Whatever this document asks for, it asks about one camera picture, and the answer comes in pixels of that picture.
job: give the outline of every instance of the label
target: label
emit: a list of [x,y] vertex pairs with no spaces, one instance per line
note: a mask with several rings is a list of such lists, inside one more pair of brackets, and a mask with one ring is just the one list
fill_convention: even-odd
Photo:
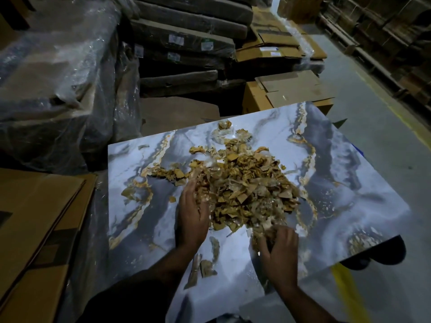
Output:
[[175,62],[179,62],[180,58],[181,58],[180,54],[174,53],[174,52],[168,52],[168,59]]
[[213,42],[202,42],[200,44],[200,49],[202,51],[212,51],[214,49],[214,43]]
[[169,43],[174,43],[183,46],[184,45],[184,37],[169,35]]
[[138,58],[143,58],[143,46],[139,44],[135,44],[135,55]]
[[278,51],[276,46],[264,46],[260,48],[261,51]]

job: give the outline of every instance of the human hand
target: human hand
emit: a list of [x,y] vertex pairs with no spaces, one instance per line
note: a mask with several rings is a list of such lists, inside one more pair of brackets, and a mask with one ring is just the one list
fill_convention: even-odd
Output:
[[209,205],[207,201],[202,200],[198,209],[194,198],[196,184],[195,179],[191,179],[187,183],[180,196],[178,214],[179,244],[192,250],[193,254],[204,242],[209,228]]
[[266,237],[258,240],[263,270],[279,294],[298,288],[298,234],[287,226],[276,226],[277,237],[271,253]]

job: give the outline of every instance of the warehouse floor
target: warehouse floor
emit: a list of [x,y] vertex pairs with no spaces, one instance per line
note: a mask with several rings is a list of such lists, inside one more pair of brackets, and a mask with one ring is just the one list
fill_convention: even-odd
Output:
[[[352,282],[344,286],[350,297],[342,296],[331,270],[300,285],[338,320],[429,322],[431,133],[328,37],[312,37],[328,54],[321,80],[337,94],[328,117],[333,122],[347,118],[340,131],[411,206],[412,220],[402,233],[406,259],[397,266],[373,262],[363,271],[350,271]],[[244,306],[242,315],[254,323],[293,322],[277,295]]]

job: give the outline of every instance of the white marble surface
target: white marble surface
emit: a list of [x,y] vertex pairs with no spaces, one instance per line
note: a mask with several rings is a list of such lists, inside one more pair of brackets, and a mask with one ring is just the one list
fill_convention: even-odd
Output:
[[[308,199],[300,206],[301,214],[287,217],[302,236],[300,277],[353,255],[352,240],[367,248],[399,234],[409,207],[314,105],[287,105],[230,121],[235,130],[251,132],[253,149],[269,147],[286,166],[288,179]],[[168,199],[174,195],[178,200],[182,187],[150,177],[151,193],[141,188],[135,194],[146,201],[127,200],[121,192],[134,179],[142,182],[141,170],[154,163],[164,167],[185,163],[186,169],[192,159],[205,158],[201,153],[191,155],[191,146],[224,148],[212,138],[216,127],[217,122],[207,123],[109,145],[110,257],[118,278],[148,268],[175,246],[177,203]],[[317,217],[310,204],[315,205]],[[200,277],[196,287],[183,290],[189,266],[169,309],[168,322],[205,322],[238,312],[240,305],[264,295],[259,261],[251,251],[246,228],[227,237],[229,233],[228,228],[209,232],[208,238],[214,236],[220,242],[220,257],[214,266],[218,275]],[[211,260],[208,238],[200,253]]]

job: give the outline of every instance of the sticker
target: sticker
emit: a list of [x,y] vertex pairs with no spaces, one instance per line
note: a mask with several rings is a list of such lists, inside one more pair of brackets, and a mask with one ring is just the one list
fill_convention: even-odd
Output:
[[168,59],[175,61],[175,62],[179,62],[180,58],[181,58],[180,54],[174,53],[174,52],[168,52]]
[[138,58],[143,58],[143,46],[139,44],[135,44],[135,55]]
[[260,48],[261,51],[278,51],[276,46],[264,46]]
[[212,51],[214,49],[214,43],[213,42],[202,42],[200,44],[200,49],[202,51]]
[[174,43],[183,46],[184,45],[184,37],[169,35],[169,43]]

